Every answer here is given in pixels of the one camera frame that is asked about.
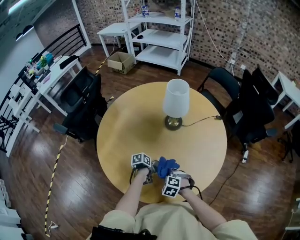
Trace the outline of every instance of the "black chair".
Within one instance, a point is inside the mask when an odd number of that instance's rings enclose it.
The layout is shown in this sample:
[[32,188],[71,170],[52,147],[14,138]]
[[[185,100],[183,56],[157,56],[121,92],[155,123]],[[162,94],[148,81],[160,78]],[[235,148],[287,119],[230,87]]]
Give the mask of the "black chair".
[[[275,119],[275,115],[268,95],[264,92],[258,92],[259,88],[255,87],[254,82],[254,77],[248,70],[245,70],[239,98],[229,105],[224,117],[226,128],[230,129],[231,133],[236,135],[242,143],[244,150],[243,163],[247,161],[247,147],[250,142],[256,143],[277,133],[275,129],[266,130],[264,126],[272,122]],[[233,116],[239,112],[242,115],[236,121]]]
[[60,101],[68,115],[62,124],[53,126],[54,130],[79,142],[96,141],[98,124],[95,116],[103,117],[107,110],[107,102],[101,96],[100,75],[96,76],[84,67],[64,88]]
[[208,78],[211,78],[219,83],[227,91],[232,100],[237,99],[239,96],[239,82],[226,69],[217,67],[210,71],[200,87],[197,89],[198,92],[204,95],[214,105],[221,117],[223,117],[226,113],[226,108],[215,98],[214,95],[212,95],[209,90],[204,89],[204,84]]
[[282,158],[282,161],[284,161],[288,153],[290,153],[291,159],[289,161],[290,163],[292,163],[294,160],[293,149],[300,157],[300,122],[297,121],[293,126],[291,132],[289,133],[288,131],[285,131],[284,135],[286,135],[286,140],[283,138],[278,138],[278,142],[283,143],[285,146],[285,155]]

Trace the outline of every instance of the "round wooden table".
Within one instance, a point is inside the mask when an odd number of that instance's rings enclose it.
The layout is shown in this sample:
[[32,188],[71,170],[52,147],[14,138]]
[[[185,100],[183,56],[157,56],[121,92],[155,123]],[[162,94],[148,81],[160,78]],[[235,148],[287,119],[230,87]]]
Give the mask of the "round wooden table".
[[[131,155],[135,153],[144,152],[151,160],[161,156],[175,159],[201,191],[215,179],[223,165],[227,148],[223,121],[209,118],[177,131],[166,129],[163,112],[166,85],[167,82],[153,82],[127,91],[108,108],[100,123],[99,161],[108,179],[123,193],[129,187]],[[213,104],[190,89],[190,109],[183,117],[183,124],[216,115],[219,113]],[[163,184],[164,180],[155,174],[153,184],[143,186],[140,201],[183,200],[181,196],[175,199],[162,196]]]

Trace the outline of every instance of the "forearm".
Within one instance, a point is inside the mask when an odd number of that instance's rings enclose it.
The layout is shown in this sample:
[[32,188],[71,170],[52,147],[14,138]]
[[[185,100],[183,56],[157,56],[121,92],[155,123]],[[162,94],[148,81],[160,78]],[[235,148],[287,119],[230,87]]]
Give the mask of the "forearm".
[[146,175],[139,172],[132,181],[127,192],[123,195],[116,206],[116,210],[121,210],[135,217],[139,205],[139,199],[145,182]]
[[226,219],[221,214],[202,201],[192,190],[185,189],[181,195],[191,205],[202,225],[208,230],[212,231],[220,224],[226,222]]

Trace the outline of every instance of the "shelf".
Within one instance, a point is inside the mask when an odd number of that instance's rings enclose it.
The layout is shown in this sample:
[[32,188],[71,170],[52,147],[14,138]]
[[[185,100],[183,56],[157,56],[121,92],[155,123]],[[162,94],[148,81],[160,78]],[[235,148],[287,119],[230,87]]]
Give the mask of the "shelf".
[[[146,43],[151,45],[157,45],[162,47],[169,47],[179,50],[180,48],[180,34],[175,32],[147,29],[139,35],[143,35],[144,38],[137,39],[138,36],[132,39],[135,43]],[[187,40],[187,36],[183,35],[184,43]]]
[[[161,65],[167,68],[178,69],[178,54],[179,51],[174,49],[149,45],[139,55],[137,55],[135,59]],[[186,55],[186,52],[184,52],[181,57],[181,62],[184,60]]]
[[[189,16],[186,16],[185,24],[191,21]],[[143,17],[142,14],[136,15],[128,19],[130,23],[161,23],[174,26],[181,26],[180,21],[176,21],[175,18],[167,17],[164,13],[150,12],[149,17]]]

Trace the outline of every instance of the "electrical cable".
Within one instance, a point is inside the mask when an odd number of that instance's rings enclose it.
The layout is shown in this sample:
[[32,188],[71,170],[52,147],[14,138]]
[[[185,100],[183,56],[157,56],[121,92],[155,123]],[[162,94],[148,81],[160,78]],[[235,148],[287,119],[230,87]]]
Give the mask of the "electrical cable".
[[50,226],[48,227],[48,230],[49,230],[49,237],[51,236],[50,227],[52,226],[52,224],[55,225],[54,228],[57,228],[57,227],[58,227],[58,225],[57,225],[55,222],[51,221],[51,224],[50,224]]
[[131,174],[130,174],[129,184],[131,184],[131,179],[132,179],[132,176],[135,172],[136,172],[136,168],[133,168],[132,171],[131,171]]
[[200,196],[201,200],[203,200],[202,194],[201,194],[201,191],[200,191],[199,187],[197,187],[197,186],[195,186],[195,185],[190,185],[190,186],[186,186],[186,187],[181,187],[181,188],[180,188],[180,191],[181,191],[181,190],[184,190],[184,189],[186,189],[186,188],[189,188],[189,189],[191,189],[191,188],[196,188],[196,189],[198,189],[199,196]]
[[[289,221],[289,224],[287,225],[287,227],[291,224],[291,221],[292,221],[292,218],[293,218],[294,213],[297,213],[298,211],[299,211],[299,209],[298,209],[297,211],[294,211],[294,209],[292,209],[292,215],[291,215],[291,218],[290,218],[290,221]],[[286,230],[285,230],[285,232],[283,233],[283,235],[282,235],[282,237],[281,237],[280,240],[283,239],[283,237],[285,236],[285,234],[286,234]]]
[[206,28],[206,31],[207,31],[207,33],[208,33],[208,36],[210,37],[210,40],[211,40],[212,44],[214,45],[214,47],[215,47],[216,51],[219,53],[219,55],[220,55],[226,62],[228,62],[228,63],[231,64],[232,74],[233,74],[233,76],[234,76],[234,72],[233,72],[233,63],[231,63],[230,61],[228,61],[228,60],[220,53],[220,51],[217,49],[217,47],[216,47],[214,41],[212,40],[212,37],[210,36],[210,32],[208,31],[208,28],[207,28],[207,26],[206,26],[205,20],[204,20],[204,18],[203,18],[203,16],[202,16],[200,7],[199,7],[199,5],[198,5],[198,1],[195,0],[195,2],[196,2],[196,4],[197,4],[198,10],[199,10],[199,12],[200,12],[200,16],[201,16],[201,18],[202,18],[202,21],[203,21],[203,23],[204,23],[204,26],[205,26],[205,28]]
[[225,182],[222,184],[222,186],[220,187],[217,195],[215,196],[215,198],[210,202],[209,206],[215,201],[215,199],[217,198],[217,196],[219,195],[219,193],[221,192],[223,186],[225,185],[225,183],[234,175],[234,173],[236,172],[236,170],[238,169],[238,166],[240,165],[240,162],[236,165],[233,173],[225,180]]
[[[109,54],[109,57],[110,57],[111,54],[114,52],[115,42],[116,42],[116,37],[114,37],[114,41],[113,41],[113,50],[112,50],[112,52]],[[95,75],[98,74],[98,72],[100,71],[101,67],[102,67],[103,64],[105,63],[106,59],[108,59],[109,57],[105,58],[104,61],[100,64],[100,66],[98,67],[97,71],[95,72]]]
[[68,136],[66,137],[66,141],[65,141],[65,144],[64,145],[61,145],[60,146],[60,150],[57,154],[57,157],[56,157],[56,162],[54,164],[54,167],[53,167],[53,172],[52,172],[52,176],[51,176],[51,181],[50,181],[50,187],[49,187],[49,192],[48,192],[48,198],[47,198],[47,205],[46,205],[46,211],[45,211],[45,235],[50,238],[50,227],[52,224],[55,224],[56,227],[58,227],[58,225],[54,222],[51,221],[51,224],[50,226],[48,227],[48,230],[49,230],[49,234],[47,234],[47,216],[48,216],[48,209],[49,209],[49,203],[50,203],[50,195],[51,195],[51,191],[52,191],[52,185],[53,185],[53,179],[54,179],[54,176],[55,176],[55,170],[57,168],[57,164],[58,164],[58,160],[60,158],[60,153],[61,153],[61,150],[64,148],[64,146],[67,144],[67,139],[68,139]]
[[222,120],[222,117],[219,116],[219,115],[217,115],[217,116],[210,116],[210,117],[207,117],[207,118],[203,118],[203,119],[201,119],[201,120],[198,120],[197,122],[194,122],[194,123],[192,123],[192,124],[190,124],[190,125],[182,125],[182,126],[183,126],[183,127],[189,127],[189,126],[191,126],[191,125],[194,125],[194,124],[196,124],[196,123],[198,123],[198,122],[201,122],[201,121],[203,121],[203,120],[205,120],[205,119],[208,119],[208,118],[215,118],[216,120]]

